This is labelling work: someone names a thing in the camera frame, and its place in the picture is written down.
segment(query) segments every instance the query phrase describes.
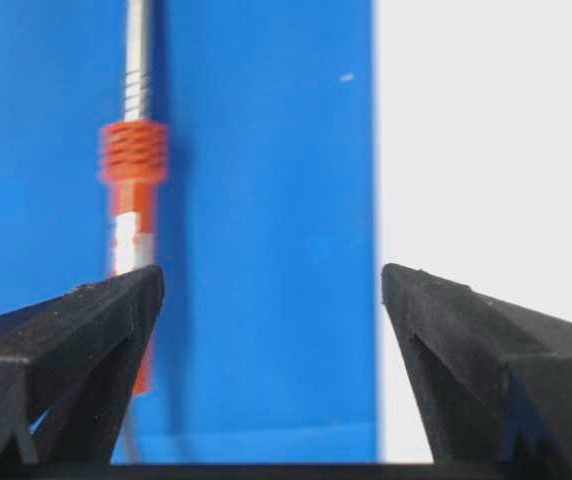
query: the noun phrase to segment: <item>screwdriver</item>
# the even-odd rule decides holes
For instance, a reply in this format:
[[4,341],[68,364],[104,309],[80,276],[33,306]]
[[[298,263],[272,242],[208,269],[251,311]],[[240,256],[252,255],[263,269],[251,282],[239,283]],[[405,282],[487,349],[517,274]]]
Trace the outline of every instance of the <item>screwdriver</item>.
[[[155,261],[157,186],[166,179],[166,127],[150,117],[150,0],[128,0],[124,118],[102,129],[102,180],[110,191],[111,275]],[[146,349],[133,394],[151,387],[152,354]]]

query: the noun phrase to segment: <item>blue backdrop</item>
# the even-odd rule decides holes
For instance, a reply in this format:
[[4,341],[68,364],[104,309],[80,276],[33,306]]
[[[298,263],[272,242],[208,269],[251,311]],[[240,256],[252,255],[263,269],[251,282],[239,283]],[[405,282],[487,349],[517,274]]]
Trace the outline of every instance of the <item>blue backdrop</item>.
[[[167,0],[155,16],[167,294],[146,461],[375,459],[365,0]],[[123,0],[0,0],[0,313],[106,272],[98,131]]]

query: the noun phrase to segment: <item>white background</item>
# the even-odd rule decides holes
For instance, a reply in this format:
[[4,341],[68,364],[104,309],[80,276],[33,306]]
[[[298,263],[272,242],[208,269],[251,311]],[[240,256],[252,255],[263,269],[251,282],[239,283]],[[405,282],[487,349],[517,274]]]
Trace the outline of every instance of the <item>white background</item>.
[[[380,265],[572,321],[572,1],[378,0]],[[380,446],[430,461],[380,312]]]

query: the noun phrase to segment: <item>orange handle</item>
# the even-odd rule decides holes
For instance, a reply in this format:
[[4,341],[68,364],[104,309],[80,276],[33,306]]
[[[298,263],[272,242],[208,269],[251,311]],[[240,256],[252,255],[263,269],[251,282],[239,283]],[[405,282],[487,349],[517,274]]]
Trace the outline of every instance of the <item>orange handle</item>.
[[[110,214],[115,224],[111,274],[154,262],[157,185],[166,179],[166,129],[149,120],[119,122],[102,131],[102,179],[110,185]],[[133,394],[150,390],[149,340]]]

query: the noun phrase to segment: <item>white speck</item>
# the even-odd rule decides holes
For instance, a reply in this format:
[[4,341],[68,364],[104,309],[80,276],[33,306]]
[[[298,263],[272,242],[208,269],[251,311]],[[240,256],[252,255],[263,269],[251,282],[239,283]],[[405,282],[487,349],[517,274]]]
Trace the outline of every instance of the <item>white speck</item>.
[[353,72],[345,73],[339,77],[341,83],[350,82],[355,79],[355,74]]

